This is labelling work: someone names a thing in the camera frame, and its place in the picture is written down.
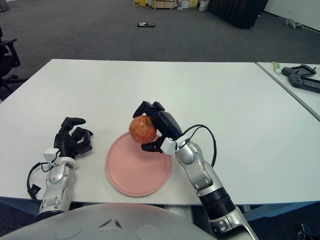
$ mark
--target remote controller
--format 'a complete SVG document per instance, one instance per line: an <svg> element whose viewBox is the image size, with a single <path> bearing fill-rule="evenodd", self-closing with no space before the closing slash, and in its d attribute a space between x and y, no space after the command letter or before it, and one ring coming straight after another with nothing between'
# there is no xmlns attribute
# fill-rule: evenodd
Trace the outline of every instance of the remote controller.
<svg viewBox="0 0 320 240"><path fill-rule="evenodd" d="M299 89L320 93L320 81L293 73L288 76L289 83Z"/></svg>
<svg viewBox="0 0 320 240"><path fill-rule="evenodd" d="M289 77L291 74L298 74L301 77L308 78L317 73L315 69L316 68L312 69L308 65L301 64L300 66L295 67L284 67L282 68L281 73L286 77Z"/></svg>
<svg viewBox="0 0 320 240"><path fill-rule="evenodd" d="M286 77L289 77L291 74L296 74L297 71L293 70L291 67L284 67L282 68L281 73Z"/></svg>

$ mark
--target white table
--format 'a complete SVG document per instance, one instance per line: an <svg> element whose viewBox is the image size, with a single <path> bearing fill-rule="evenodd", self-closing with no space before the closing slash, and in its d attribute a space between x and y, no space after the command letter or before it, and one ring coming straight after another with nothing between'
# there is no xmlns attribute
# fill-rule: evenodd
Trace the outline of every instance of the white table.
<svg viewBox="0 0 320 240"><path fill-rule="evenodd" d="M177 161L155 193L130 197L105 174L111 144L128 131L142 100L159 101L185 130L205 124L217 141L215 170L233 202L320 200L320 124L254 63L53 59L0 104L0 196L28 199L30 168L66 116L86 119L93 150L76 159L75 202L197 205ZM194 136L208 162L212 140ZM46 174L30 181L42 187Z"/></svg>
<svg viewBox="0 0 320 240"><path fill-rule="evenodd" d="M311 114L313 114L320 121L320 94L304 89L291 86L288 78L282 74L276 74L274 66L271 62L257 62L257 65L261 67L270 77L272 77L278 84L280 84L289 94L291 94L299 103L301 103ZM297 67L300 63L280 63L280 68ZM307 64L311 68L316 68L316 75L311 76L311 79L320 81L320 65Z"/></svg>

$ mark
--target apple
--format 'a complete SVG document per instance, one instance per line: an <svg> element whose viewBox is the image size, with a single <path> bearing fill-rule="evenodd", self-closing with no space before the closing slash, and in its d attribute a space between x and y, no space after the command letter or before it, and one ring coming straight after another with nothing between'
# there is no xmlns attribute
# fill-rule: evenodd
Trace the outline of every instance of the apple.
<svg viewBox="0 0 320 240"><path fill-rule="evenodd" d="M148 144L156 137L157 129L149 116L140 115L131 121L129 133L137 143Z"/></svg>

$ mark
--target gray carpet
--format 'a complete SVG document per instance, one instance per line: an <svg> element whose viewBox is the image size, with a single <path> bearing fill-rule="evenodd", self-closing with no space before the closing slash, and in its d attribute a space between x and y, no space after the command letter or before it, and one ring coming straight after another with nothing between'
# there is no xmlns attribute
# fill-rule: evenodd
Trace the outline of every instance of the gray carpet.
<svg viewBox="0 0 320 240"><path fill-rule="evenodd" d="M262 13L240 29L210 12L134 7L132 0L15 0L0 14L30 77L50 59L320 64L320 34ZM136 27L153 22L155 28Z"/></svg>

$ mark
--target round plate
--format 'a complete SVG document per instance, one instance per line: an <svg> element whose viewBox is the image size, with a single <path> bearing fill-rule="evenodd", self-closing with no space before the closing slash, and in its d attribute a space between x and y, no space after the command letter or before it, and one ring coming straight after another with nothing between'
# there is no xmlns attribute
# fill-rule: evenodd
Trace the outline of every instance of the round plate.
<svg viewBox="0 0 320 240"><path fill-rule="evenodd" d="M139 197L158 190L167 180L171 165L170 155L143 151L127 132L112 144L105 172L121 193Z"/></svg>

